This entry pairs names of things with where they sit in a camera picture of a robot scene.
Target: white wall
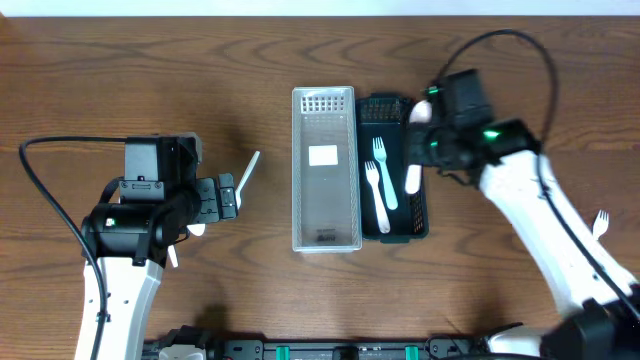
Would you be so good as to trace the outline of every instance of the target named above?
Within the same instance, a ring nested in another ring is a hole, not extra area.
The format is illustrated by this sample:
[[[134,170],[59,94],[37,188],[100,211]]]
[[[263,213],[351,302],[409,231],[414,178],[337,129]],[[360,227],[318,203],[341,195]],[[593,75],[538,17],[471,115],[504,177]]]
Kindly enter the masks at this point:
[[[640,0],[0,0],[13,16],[640,15]]]

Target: white fork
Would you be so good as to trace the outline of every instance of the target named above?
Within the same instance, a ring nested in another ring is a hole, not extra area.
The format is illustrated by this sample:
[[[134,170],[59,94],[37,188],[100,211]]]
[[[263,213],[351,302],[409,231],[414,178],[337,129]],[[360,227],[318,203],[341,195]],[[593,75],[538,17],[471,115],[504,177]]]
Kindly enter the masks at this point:
[[[373,161],[365,162],[364,167],[367,174],[367,181],[371,185],[371,189],[373,189],[373,200],[376,204],[378,228],[380,228],[381,233],[386,234],[391,231],[391,225],[389,224],[389,217],[387,216],[387,211],[384,209],[382,196],[380,196],[380,189],[378,188],[380,174],[378,174],[378,168],[376,167],[376,163]]]
[[[598,216],[596,216],[596,220],[593,222],[593,238],[598,241],[600,236],[604,235],[609,228],[609,213],[604,210],[598,211]]]
[[[384,148],[384,142],[381,137],[373,139],[373,157],[380,163],[380,171],[382,172],[382,184],[384,185],[384,199],[387,201],[389,210],[398,208],[398,198],[391,183],[389,169],[387,169],[387,151]]]

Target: green light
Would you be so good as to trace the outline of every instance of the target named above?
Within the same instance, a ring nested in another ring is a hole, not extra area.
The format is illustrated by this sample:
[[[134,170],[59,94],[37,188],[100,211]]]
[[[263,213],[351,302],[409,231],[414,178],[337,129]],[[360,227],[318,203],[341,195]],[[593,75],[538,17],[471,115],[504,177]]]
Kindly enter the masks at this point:
[[[493,140],[497,138],[498,135],[500,135],[499,132],[493,131],[493,130],[486,130],[485,132],[483,132],[483,134],[484,134],[484,137],[486,137],[489,140]]]

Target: wooden surface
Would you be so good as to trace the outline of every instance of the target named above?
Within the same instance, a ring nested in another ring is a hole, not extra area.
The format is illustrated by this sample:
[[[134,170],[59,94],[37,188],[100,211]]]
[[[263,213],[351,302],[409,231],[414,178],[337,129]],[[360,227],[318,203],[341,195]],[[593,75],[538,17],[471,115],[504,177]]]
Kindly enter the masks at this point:
[[[545,282],[482,195],[427,174],[430,235],[348,255],[291,251],[291,90],[352,85],[419,97],[463,41],[535,34],[562,83],[554,170],[585,221],[640,275],[640,23],[633,18],[10,19],[0,29],[0,353],[68,359],[80,328],[80,247],[29,182],[18,144],[42,135],[181,133],[204,141],[199,174],[263,156],[236,221],[178,247],[147,338],[183,324],[286,338],[420,338],[512,321],[558,321]],[[457,69],[482,69],[502,117],[541,128],[547,79],[513,39],[485,42]],[[78,223],[123,172],[111,145],[34,147],[30,159]]]

